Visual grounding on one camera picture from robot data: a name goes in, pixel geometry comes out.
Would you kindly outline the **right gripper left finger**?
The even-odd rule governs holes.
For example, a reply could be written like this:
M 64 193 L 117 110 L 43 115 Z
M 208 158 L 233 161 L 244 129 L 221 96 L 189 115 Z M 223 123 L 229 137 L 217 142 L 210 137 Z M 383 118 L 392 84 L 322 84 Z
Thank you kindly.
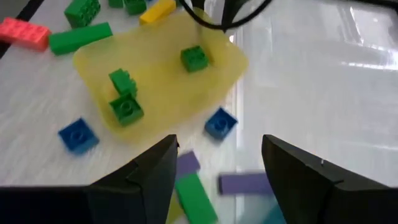
M 0 224 L 165 224 L 178 147 L 169 134 L 90 185 L 0 187 Z

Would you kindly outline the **purple rectangular block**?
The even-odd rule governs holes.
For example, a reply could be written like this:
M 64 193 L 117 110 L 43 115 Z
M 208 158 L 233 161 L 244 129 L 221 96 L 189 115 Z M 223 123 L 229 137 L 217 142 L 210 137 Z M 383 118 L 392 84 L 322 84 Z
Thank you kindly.
M 226 173 L 218 177 L 221 195 L 272 195 L 273 190 L 265 172 Z
M 177 157 L 176 177 L 178 180 L 188 174 L 200 170 L 200 163 L 193 151 L 186 152 Z

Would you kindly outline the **teal plastic bin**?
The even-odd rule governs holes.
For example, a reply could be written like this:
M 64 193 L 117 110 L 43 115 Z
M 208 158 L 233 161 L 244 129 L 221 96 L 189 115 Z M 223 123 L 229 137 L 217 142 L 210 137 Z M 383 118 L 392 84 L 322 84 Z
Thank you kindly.
M 286 224 L 282 210 L 276 198 L 266 201 L 260 224 Z

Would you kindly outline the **small green stud brick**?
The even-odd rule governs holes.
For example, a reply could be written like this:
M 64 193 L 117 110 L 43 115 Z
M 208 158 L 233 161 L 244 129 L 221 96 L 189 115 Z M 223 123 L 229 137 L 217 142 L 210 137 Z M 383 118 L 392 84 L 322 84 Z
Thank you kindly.
M 141 119 L 144 115 L 143 109 L 131 92 L 120 95 L 119 98 L 111 101 L 109 105 L 121 126 L 128 126 Z
M 128 71 L 120 68 L 110 73 L 109 78 L 112 81 L 114 88 L 120 95 L 131 93 L 134 98 L 137 96 L 136 81 L 130 77 Z
M 182 50 L 180 59 L 186 71 L 190 73 L 203 70 L 209 64 L 208 57 L 199 45 Z

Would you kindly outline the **small blue stud brick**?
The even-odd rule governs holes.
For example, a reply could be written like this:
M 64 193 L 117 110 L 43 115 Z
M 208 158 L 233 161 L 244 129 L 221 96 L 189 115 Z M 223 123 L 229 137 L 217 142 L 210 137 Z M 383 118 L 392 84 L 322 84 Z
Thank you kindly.
M 84 154 L 99 143 L 99 139 L 83 118 L 58 132 L 66 148 L 74 154 Z
M 205 131 L 213 138 L 222 141 L 238 120 L 223 108 L 219 108 L 205 123 Z

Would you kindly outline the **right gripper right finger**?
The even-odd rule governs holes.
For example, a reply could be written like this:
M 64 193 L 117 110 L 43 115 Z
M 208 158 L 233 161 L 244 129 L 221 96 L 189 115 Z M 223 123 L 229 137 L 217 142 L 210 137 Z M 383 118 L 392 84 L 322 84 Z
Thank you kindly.
M 398 224 L 398 187 L 270 134 L 262 137 L 262 159 L 287 224 Z

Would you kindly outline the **large red stud brick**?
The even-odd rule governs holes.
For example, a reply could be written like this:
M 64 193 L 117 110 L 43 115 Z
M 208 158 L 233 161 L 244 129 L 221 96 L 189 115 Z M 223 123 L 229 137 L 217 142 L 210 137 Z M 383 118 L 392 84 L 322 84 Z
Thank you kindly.
M 30 22 L 6 17 L 0 23 L 0 40 L 43 52 L 49 45 L 51 30 Z

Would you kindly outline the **yellow rectangular block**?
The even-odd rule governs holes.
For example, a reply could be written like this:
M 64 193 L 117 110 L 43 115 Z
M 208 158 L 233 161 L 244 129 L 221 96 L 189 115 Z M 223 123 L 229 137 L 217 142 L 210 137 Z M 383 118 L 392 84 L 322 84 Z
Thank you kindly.
M 139 17 L 140 25 L 156 22 L 168 16 L 177 8 L 175 0 L 158 0 L 153 6 Z

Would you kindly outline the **black metal table frame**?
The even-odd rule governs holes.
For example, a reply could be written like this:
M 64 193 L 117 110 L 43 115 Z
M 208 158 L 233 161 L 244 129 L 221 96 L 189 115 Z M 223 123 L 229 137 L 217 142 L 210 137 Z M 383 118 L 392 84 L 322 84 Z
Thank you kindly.
M 43 2 L 44 0 L 29 0 L 29 2 L 23 7 L 22 11 L 17 15 L 16 18 L 29 22 Z M 0 40 L 0 59 L 2 59 L 10 46 L 10 43 Z

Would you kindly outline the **olive green rectangular block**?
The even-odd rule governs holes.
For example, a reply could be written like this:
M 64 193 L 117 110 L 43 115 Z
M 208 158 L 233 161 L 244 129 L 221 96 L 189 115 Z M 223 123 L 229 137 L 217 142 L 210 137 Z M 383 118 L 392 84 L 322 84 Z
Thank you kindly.
M 177 193 L 173 192 L 165 224 L 179 224 L 184 216 Z

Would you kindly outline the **white table cover sheet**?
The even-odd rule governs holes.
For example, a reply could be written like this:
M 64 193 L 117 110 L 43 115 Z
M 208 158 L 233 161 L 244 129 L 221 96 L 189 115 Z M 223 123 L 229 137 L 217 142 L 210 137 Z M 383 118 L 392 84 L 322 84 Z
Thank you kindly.
M 357 2 L 276 0 L 229 32 L 249 59 L 220 106 L 238 119 L 222 142 L 203 131 L 213 108 L 169 129 L 194 150 L 224 224 L 262 221 L 271 197 L 220 196 L 221 172 L 258 170 L 263 134 L 398 185 L 398 15 Z M 58 132 L 83 118 L 99 139 L 71 153 Z M 104 124 L 72 56 L 12 46 L 0 59 L 0 185 L 89 184 L 165 136 L 118 138 Z

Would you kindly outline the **yellow translucent plastic bin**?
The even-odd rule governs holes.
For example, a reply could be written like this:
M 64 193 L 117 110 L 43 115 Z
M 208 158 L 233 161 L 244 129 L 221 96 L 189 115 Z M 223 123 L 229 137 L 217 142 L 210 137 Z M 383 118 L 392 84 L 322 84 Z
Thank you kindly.
M 199 45 L 203 70 L 187 72 L 180 53 Z M 96 103 L 105 126 L 118 138 L 140 142 L 219 103 L 248 67 L 244 52 L 219 30 L 199 26 L 185 11 L 120 32 L 78 49 L 73 64 Z M 129 72 L 137 83 L 141 119 L 121 126 L 109 103 L 118 94 L 109 74 Z

